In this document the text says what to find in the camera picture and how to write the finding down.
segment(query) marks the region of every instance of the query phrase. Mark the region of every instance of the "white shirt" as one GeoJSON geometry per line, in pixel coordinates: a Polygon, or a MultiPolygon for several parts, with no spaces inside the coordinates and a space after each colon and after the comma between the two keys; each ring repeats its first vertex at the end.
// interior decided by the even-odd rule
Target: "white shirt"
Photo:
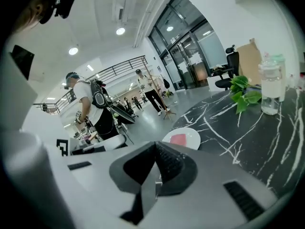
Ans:
{"type": "Polygon", "coordinates": [[[144,85],[144,89],[143,91],[146,92],[150,92],[153,90],[152,85],[149,85],[148,83],[152,83],[151,80],[148,80],[147,76],[144,75],[143,79],[141,79],[140,77],[138,78],[137,84],[139,86],[139,88],[141,89],[141,85],[144,85]]]}
{"type": "Polygon", "coordinates": [[[88,118],[91,121],[92,125],[95,125],[99,121],[99,119],[103,113],[103,109],[99,109],[92,104],[93,96],[92,96],[90,85],[87,83],[84,83],[84,82],[76,83],[75,86],[73,87],[73,91],[78,100],[81,100],[83,97],[89,98],[91,106],[90,106],[88,118]]]}

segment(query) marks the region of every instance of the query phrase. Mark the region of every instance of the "white plate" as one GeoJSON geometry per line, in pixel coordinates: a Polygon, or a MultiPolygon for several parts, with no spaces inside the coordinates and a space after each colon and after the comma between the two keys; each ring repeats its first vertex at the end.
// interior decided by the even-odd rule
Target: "white plate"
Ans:
{"type": "Polygon", "coordinates": [[[175,130],[169,132],[163,138],[162,141],[169,143],[170,140],[171,140],[171,137],[173,135],[177,135],[177,134],[185,134],[185,136],[186,136],[186,147],[198,150],[198,148],[200,146],[200,135],[194,129],[191,129],[191,128],[188,128],[188,127],[178,128],[178,129],[175,129],[175,130]]]}

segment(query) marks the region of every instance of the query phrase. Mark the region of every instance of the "glove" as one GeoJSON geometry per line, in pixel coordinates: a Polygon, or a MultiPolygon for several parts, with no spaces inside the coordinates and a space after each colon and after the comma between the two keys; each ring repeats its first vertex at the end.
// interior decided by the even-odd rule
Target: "glove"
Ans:
{"type": "Polygon", "coordinates": [[[80,121],[80,117],[81,117],[81,111],[77,111],[76,114],[76,119],[75,121],[78,123],[78,124],[81,124],[82,122],[80,121]]]}

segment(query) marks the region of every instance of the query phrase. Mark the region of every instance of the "black marble table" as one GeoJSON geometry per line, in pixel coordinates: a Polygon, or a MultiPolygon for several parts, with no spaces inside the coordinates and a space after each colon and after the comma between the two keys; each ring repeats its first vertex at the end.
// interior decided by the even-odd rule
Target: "black marble table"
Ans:
{"type": "Polygon", "coordinates": [[[201,137],[199,150],[230,159],[281,197],[305,170],[305,92],[288,89],[276,115],[264,114],[261,104],[235,114],[231,96],[225,91],[200,101],[173,130],[193,128],[201,137]]]}

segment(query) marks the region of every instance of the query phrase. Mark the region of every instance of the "black office chair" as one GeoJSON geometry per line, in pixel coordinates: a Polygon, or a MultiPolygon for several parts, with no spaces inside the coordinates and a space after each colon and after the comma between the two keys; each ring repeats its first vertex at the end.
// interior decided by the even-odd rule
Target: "black office chair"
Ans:
{"type": "Polygon", "coordinates": [[[228,64],[225,64],[224,67],[225,69],[219,69],[216,71],[213,71],[213,76],[220,76],[221,80],[215,82],[215,85],[219,88],[225,88],[228,90],[231,87],[231,79],[233,78],[234,75],[238,76],[238,68],[239,68],[239,53],[235,51],[234,49],[235,45],[232,45],[231,48],[227,48],[225,50],[227,55],[227,61],[228,64]],[[229,78],[224,79],[222,77],[222,74],[228,72],[229,78]]]}

